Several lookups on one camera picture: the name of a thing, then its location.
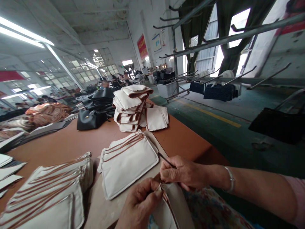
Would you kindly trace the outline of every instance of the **green floor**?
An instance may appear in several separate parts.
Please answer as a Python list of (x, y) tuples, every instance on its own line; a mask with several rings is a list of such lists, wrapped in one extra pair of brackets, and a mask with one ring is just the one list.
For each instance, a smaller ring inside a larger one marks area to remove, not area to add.
[[(159, 106), (167, 107), (169, 114), (192, 129), (198, 135), (209, 141), (230, 162), (231, 166), (249, 169), (258, 169), (280, 173), (298, 178), (305, 178), (304, 143), (291, 146), (276, 141), (274, 147), (261, 152), (252, 148), (251, 143), (262, 140), (265, 136), (248, 130), (250, 122), (239, 117), (230, 115), (220, 110), (176, 97), (169, 103), (159, 96), (155, 85), (144, 83), (154, 90), (149, 96)], [(246, 103), (246, 98), (255, 99), (254, 106), (271, 107), (279, 104), (283, 98), (289, 96), (294, 89), (263, 88), (263, 96), (257, 91), (248, 91), (242, 96), (245, 98), (241, 103)], [(236, 127), (224, 118), (240, 124)], [(236, 210), (241, 212), (253, 223), (259, 223), (264, 228), (287, 228), (289, 225), (272, 214), (256, 207), (237, 197), (228, 195), (219, 190), (219, 194)]]

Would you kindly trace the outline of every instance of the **concrete floor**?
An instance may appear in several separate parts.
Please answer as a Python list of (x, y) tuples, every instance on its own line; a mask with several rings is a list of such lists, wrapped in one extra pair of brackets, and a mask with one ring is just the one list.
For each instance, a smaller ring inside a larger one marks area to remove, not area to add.
[[(305, 179), (303, 163), (305, 161), (304, 142), (292, 146), (280, 141), (274, 141), (274, 147), (266, 151), (253, 149), (251, 143), (261, 141), (264, 135), (248, 130), (253, 118), (253, 112), (259, 113), (264, 107), (275, 108), (283, 99), (292, 94), (295, 89), (283, 89), (273, 87), (259, 87), (253, 91), (242, 91), (242, 96), (230, 105), (221, 106), (217, 109), (204, 105), (203, 96), (200, 103), (187, 99), (183, 94), (169, 103), (159, 96), (157, 86), (142, 83), (154, 90), (149, 99), (159, 106), (165, 106), (169, 114), (184, 123), (187, 127), (214, 145), (219, 152), (234, 167), (258, 169), (269, 172), (284, 174)], [(238, 111), (243, 107), (250, 110), (249, 115)], [(289, 224), (278, 219), (274, 215), (227, 193), (218, 190), (218, 193), (236, 210), (241, 212), (253, 223), (259, 223), (264, 228), (287, 228)]]

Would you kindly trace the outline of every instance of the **yellow floor line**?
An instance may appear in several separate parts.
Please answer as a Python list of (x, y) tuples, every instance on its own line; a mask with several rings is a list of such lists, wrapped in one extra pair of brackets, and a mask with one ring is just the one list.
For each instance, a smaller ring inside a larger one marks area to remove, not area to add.
[(155, 96), (153, 96), (153, 97), (149, 97), (149, 99), (153, 99), (153, 98), (155, 98), (155, 97), (158, 97), (159, 95), (155, 95)]
[(180, 101), (180, 100), (178, 100), (178, 99), (173, 99), (173, 100), (175, 100), (175, 101), (177, 101), (177, 102), (179, 102), (179, 103), (182, 103), (182, 104), (184, 104), (184, 105), (186, 105), (186, 106), (188, 106), (188, 107), (191, 107), (191, 108), (193, 108), (193, 109), (196, 109), (196, 110), (198, 110), (198, 111), (201, 111), (202, 113), (205, 113), (205, 114), (207, 114), (207, 115), (210, 115), (210, 116), (212, 116), (212, 117), (214, 117), (214, 118), (217, 118), (217, 119), (219, 119), (219, 120), (221, 120), (221, 121), (223, 121), (223, 122), (226, 122), (226, 123), (228, 123), (228, 124), (230, 124), (230, 125), (232, 125), (232, 126), (235, 126), (235, 127), (237, 127), (237, 128), (241, 127), (241, 124), (238, 124), (238, 123), (236, 123), (236, 122), (233, 122), (233, 121), (231, 121), (231, 120), (228, 120), (228, 119), (226, 119), (226, 118), (223, 118), (223, 117), (221, 117), (221, 116), (219, 116), (219, 115), (216, 115), (216, 114), (214, 114), (214, 113), (212, 113), (212, 112), (209, 112), (209, 111), (200, 109), (200, 108), (198, 108), (198, 107), (196, 107), (196, 106), (194, 106), (194, 105), (192, 105), (192, 104), (189, 104), (189, 103)]

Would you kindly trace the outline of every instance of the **bracelet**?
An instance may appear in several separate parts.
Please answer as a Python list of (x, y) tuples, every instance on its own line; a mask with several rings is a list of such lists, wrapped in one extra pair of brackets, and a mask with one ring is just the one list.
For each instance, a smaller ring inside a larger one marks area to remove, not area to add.
[(230, 175), (230, 180), (231, 180), (231, 187), (229, 190), (223, 190), (224, 192), (227, 192), (227, 193), (230, 193), (233, 191), (234, 189), (234, 184), (235, 184), (235, 179), (233, 177), (233, 174), (231, 173), (230, 169), (228, 167), (225, 167), (225, 169), (229, 172), (229, 175)]

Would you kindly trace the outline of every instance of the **workbench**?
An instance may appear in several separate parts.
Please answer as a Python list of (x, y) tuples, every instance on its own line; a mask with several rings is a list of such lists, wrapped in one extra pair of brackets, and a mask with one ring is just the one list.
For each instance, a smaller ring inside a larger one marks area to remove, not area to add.
[[(17, 175), (23, 176), (23, 179), (11, 186), (0, 199), (0, 212), (3, 212), (8, 200), (37, 167), (64, 163), (90, 151), (96, 171), (99, 163), (98, 156), (100, 156), (102, 149), (109, 147), (112, 141), (130, 134), (120, 132), (113, 118), (104, 122), (98, 129), (78, 131), (76, 126), (77, 119), (74, 119), (66, 128), (30, 141), (8, 153), (15, 160), (27, 162), (27, 164), (17, 172)], [(171, 115), (169, 115), (168, 128), (154, 131), (153, 135), (169, 157), (180, 155), (204, 164), (229, 165), (214, 146)]]

